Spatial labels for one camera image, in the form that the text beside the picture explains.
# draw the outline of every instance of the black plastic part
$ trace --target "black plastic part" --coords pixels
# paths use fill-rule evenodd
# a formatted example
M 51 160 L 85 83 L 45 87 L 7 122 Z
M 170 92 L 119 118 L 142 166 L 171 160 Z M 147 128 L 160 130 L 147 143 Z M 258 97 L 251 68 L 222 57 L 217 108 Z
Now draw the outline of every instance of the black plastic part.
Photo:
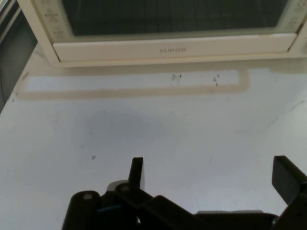
M 252 213 L 193 215 L 163 196 L 140 189 L 143 159 L 132 161 L 129 182 L 103 196 L 94 191 L 71 199 L 62 230 L 305 230 L 307 177 L 285 156 L 274 158 L 272 183 L 288 203 L 280 216 Z
M 215 230 L 270 230 L 278 217 L 265 213 L 212 213 L 195 216 L 214 226 Z
M 90 230 L 100 195 L 94 191 L 75 194 L 70 201 L 62 230 Z
M 286 156 L 275 156 L 272 184 L 283 200 L 290 204 L 306 189 L 307 177 Z
M 141 182 L 142 182 L 142 173 L 143 171 L 143 158 L 133 158 L 129 179 L 128 182 L 131 186 L 134 186 L 135 188 L 141 188 Z
M 209 226 L 193 214 L 163 196 L 153 198 L 130 184 L 121 184 L 115 192 L 137 214 L 146 229 L 209 230 Z
M 299 194 L 280 216 L 272 230 L 307 229 L 307 195 Z

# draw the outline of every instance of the stain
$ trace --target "stain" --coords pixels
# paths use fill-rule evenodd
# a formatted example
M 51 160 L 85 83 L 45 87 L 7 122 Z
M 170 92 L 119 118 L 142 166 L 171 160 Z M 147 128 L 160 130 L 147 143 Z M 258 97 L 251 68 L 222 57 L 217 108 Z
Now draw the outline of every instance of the stain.
M 277 120 L 278 120 L 278 117 L 275 118 L 271 123 L 269 123 L 269 127 L 272 126 L 272 125 L 274 125 L 274 124 L 276 123 Z
M 38 52 L 38 51 L 35 51 L 34 53 L 37 54 L 38 56 L 40 56 L 41 58 L 45 58 L 45 56 L 42 53 Z
M 301 101 L 301 102 L 295 104 L 295 105 L 292 107 L 291 111 L 293 111 L 293 110 L 294 110 L 296 107 L 298 107 L 299 105 L 304 104 L 305 102 L 306 102 L 306 101 L 303 100 L 303 101 Z
M 75 90 L 67 92 L 26 92 L 24 85 L 18 84 L 19 98 L 23 100 L 43 101 L 52 100 L 88 100 L 88 99 L 116 99 L 116 98 L 138 98 L 138 97 L 161 97 L 161 96 L 183 96 L 201 94 L 230 94 L 246 92 L 250 86 L 250 77 L 246 68 L 239 69 L 239 83 L 228 85 L 198 85 L 188 87 L 157 87 L 148 89 L 97 89 L 97 90 Z
M 173 76 L 172 76 L 172 80 L 173 81 L 180 81 L 180 79 L 182 78 L 182 74 L 180 74 L 180 75 L 175 75 L 175 74 L 173 74 Z
M 30 72 L 26 72 L 26 74 L 23 75 L 23 77 L 21 78 L 21 80 L 23 81 L 24 79 L 26 79 L 27 76 L 29 76 Z

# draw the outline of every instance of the supor logo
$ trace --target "supor logo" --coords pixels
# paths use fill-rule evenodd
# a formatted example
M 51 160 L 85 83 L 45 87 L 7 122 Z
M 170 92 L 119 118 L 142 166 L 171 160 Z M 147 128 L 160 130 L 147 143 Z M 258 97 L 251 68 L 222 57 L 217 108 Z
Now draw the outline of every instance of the supor logo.
M 186 48 L 162 48 L 160 49 L 160 53 L 185 53 L 187 51 Z

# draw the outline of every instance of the white countertop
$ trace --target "white countertop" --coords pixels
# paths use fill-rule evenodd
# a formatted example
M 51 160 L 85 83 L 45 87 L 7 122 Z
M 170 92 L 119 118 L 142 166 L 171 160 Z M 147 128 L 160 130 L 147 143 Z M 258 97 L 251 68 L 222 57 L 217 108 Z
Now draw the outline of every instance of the white countertop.
M 0 228 L 61 229 L 73 194 L 103 194 L 136 156 L 145 190 L 192 213 L 281 214 L 273 156 L 307 172 L 306 67 L 54 69 L 37 47 L 0 115 Z

